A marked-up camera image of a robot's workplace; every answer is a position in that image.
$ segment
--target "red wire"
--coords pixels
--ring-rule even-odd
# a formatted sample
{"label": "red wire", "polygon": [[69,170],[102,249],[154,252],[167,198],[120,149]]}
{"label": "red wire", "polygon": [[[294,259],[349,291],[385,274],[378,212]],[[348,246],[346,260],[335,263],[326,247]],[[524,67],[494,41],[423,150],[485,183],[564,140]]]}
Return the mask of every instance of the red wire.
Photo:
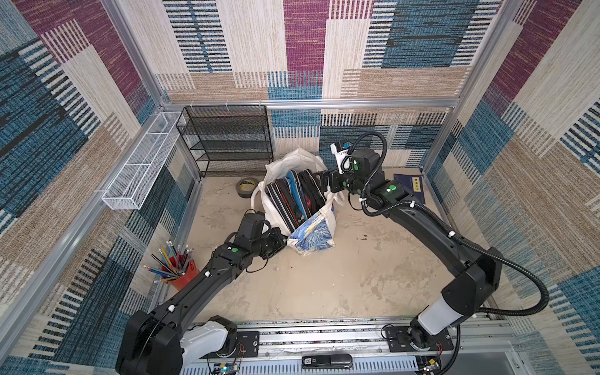
{"label": "red wire", "polygon": [[244,359],[244,353],[246,352],[246,348],[244,347],[244,344],[240,343],[240,352],[242,352],[242,358],[239,359],[239,369],[242,369],[242,360]]}

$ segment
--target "white tote bag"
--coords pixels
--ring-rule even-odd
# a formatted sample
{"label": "white tote bag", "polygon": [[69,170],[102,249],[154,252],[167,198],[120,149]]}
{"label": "white tote bag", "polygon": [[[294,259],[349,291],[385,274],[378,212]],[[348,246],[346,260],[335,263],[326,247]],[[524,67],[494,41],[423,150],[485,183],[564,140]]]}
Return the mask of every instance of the white tote bag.
{"label": "white tote bag", "polygon": [[310,169],[312,172],[326,170],[323,160],[310,152],[297,148],[286,156],[266,167],[265,179],[259,182],[252,193],[250,206],[254,209],[254,199],[260,191],[260,199],[265,210],[265,218],[269,220],[271,227],[279,227],[284,236],[287,236],[287,244],[293,247],[301,255],[307,255],[315,251],[322,251],[335,246],[333,236],[335,233],[335,215],[333,202],[343,204],[344,198],[341,192],[332,193],[329,189],[325,193],[325,205],[310,219],[302,223],[293,233],[285,225],[281,215],[265,193],[265,187],[277,178],[285,177],[287,171],[297,172]]}

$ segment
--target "white mesh basket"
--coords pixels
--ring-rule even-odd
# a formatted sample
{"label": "white mesh basket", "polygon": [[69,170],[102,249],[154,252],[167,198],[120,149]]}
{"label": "white mesh basket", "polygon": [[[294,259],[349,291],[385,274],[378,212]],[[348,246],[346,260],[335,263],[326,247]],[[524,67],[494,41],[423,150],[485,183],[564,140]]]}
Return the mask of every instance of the white mesh basket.
{"label": "white mesh basket", "polygon": [[110,183],[102,200],[111,209],[140,209],[177,141],[180,112],[162,112]]}

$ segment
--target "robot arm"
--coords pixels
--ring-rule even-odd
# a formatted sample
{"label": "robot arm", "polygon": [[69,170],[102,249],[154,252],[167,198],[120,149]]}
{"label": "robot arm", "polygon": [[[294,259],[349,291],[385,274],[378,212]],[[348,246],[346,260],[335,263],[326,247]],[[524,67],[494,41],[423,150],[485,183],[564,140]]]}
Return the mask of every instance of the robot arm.
{"label": "robot arm", "polygon": [[[354,150],[365,136],[377,136],[383,151]],[[436,214],[398,182],[385,179],[381,168],[387,142],[383,135],[368,132],[350,147],[347,140],[331,145],[338,170],[322,172],[321,188],[336,193],[347,190],[360,195],[362,210],[368,216],[383,215],[406,228],[427,246],[455,277],[442,289],[441,297],[419,313],[410,324],[409,334],[416,349],[428,349],[435,336],[447,326],[457,326],[478,311],[525,316],[542,311],[548,304],[548,290],[533,273],[505,259],[495,248],[487,251],[455,233]],[[498,289],[502,265],[508,265],[533,281],[540,291],[539,302],[525,310],[495,310],[480,306]]]}
{"label": "robot arm", "polygon": [[[268,230],[263,233],[265,225]],[[269,259],[286,246],[279,228],[270,228],[264,214],[245,214],[237,232],[213,252],[211,259],[183,289],[149,314],[139,310],[125,327],[116,370],[122,375],[179,374],[181,368],[202,356],[224,356],[235,349],[237,327],[215,316],[200,327],[186,329],[226,285],[252,260]]]}

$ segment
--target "red pencil cup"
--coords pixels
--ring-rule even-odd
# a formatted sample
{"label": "red pencil cup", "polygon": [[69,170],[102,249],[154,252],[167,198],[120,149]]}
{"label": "red pencil cup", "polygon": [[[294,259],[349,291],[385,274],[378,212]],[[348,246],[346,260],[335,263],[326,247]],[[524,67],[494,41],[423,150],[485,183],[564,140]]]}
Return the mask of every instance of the red pencil cup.
{"label": "red pencil cup", "polygon": [[196,263],[194,263],[194,261],[191,260],[190,264],[188,265],[188,269],[185,271],[185,275],[178,278],[177,280],[167,281],[167,283],[176,287],[177,290],[181,290],[184,288],[184,286],[187,285],[187,283],[191,281],[191,279],[198,276],[199,274],[200,271],[196,268]]}

